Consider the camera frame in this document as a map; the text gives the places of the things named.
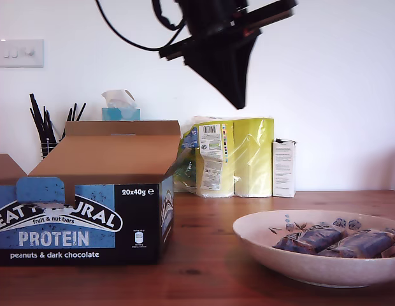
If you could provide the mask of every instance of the wooden table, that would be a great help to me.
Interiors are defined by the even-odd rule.
[[[362,289],[302,284],[257,264],[235,219],[263,210],[342,210],[395,219],[395,191],[297,193],[293,199],[175,198],[175,231],[160,265],[0,268],[3,305],[395,305],[395,282]]]

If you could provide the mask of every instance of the black cable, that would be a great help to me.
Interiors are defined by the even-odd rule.
[[[180,34],[180,31],[182,31],[183,27],[185,27],[185,20],[182,19],[181,22],[179,23],[179,24],[180,24],[180,27],[179,27],[179,29],[177,30],[177,32],[175,33],[175,35],[171,38],[171,40],[169,40],[169,42],[168,42],[166,45],[164,45],[164,46],[162,46],[162,47],[159,47],[159,48],[149,48],[149,47],[141,46],[141,45],[139,45],[139,44],[137,44],[137,43],[134,43],[133,41],[131,41],[131,40],[125,38],[124,36],[122,36],[122,35],[113,27],[113,25],[110,23],[110,21],[107,19],[107,16],[104,14],[104,11],[103,11],[103,9],[102,9],[102,7],[101,7],[101,4],[100,4],[100,1],[99,1],[99,0],[96,0],[96,4],[97,4],[97,7],[98,7],[98,10],[100,11],[101,16],[103,17],[104,21],[107,23],[108,27],[109,27],[119,38],[121,38],[122,40],[124,40],[126,43],[129,43],[130,45],[132,45],[132,46],[134,46],[134,47],[137,47],[137,48],[140,48],[140,49],[145,50],[145,51],[160,51],[160,50],[163,49],[164,47],[169,46],[169,45],[172,44],[172,42],[176,39],[176,37],[178,37],[178,35]]]
[[[152,0],[152,7],[154,8],[155,16],[157,17],[158,21],[168,30],[176,31],[182,25],[181,20],[178,25],[172,24],[168,18],[162,16],[162,8],[161,8],[161,0]]]

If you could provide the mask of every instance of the yellow paper towel roll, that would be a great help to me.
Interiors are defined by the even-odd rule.
[[[244,197],[271,196],[274,119],[234,121],[235,194]]]
[[[196,194],[208,198],[234,195],[233,121],[196,124]]]

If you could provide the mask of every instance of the white ceramic bowl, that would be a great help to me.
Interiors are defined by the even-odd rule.
[[[244,248],[264,266],[309,284],[353,288],[395,279],[395,257],[380,259],[330,258],[272,248],[282,237],[326,222],[349,234],[369,228],[395,229],[395,221],[348,212],[274,210],[239,218],[233,230]]]

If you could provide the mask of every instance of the light switch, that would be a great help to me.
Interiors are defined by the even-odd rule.
[[[0,68],[43,67],[43,40],[0,40]]]
[[[13,47],[11,49],[11,56],[12,57],[18,57],[18,49],[16,47]]]

